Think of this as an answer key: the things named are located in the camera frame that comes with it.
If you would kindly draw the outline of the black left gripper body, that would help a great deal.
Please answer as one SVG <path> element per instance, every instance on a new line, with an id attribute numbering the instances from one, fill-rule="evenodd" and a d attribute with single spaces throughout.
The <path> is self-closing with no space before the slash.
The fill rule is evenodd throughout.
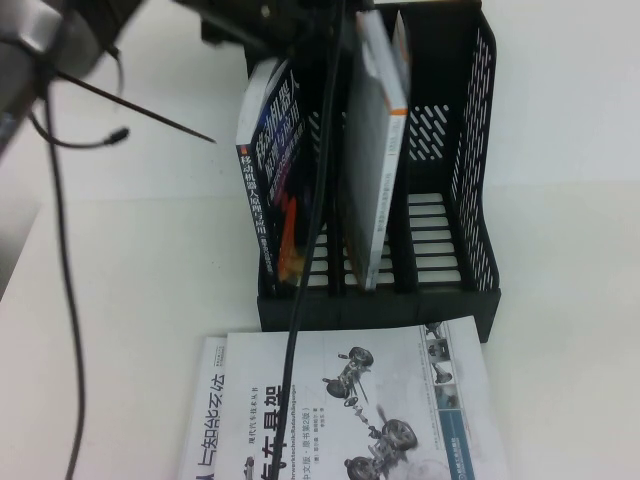
<path id="1" fill-rule="evenodd" d="M 359 10 L 359 1 L 181 1 L 199 14 L 218 41 L 251 49 L 303 49 L 321 43 L 342 14 Z"/>

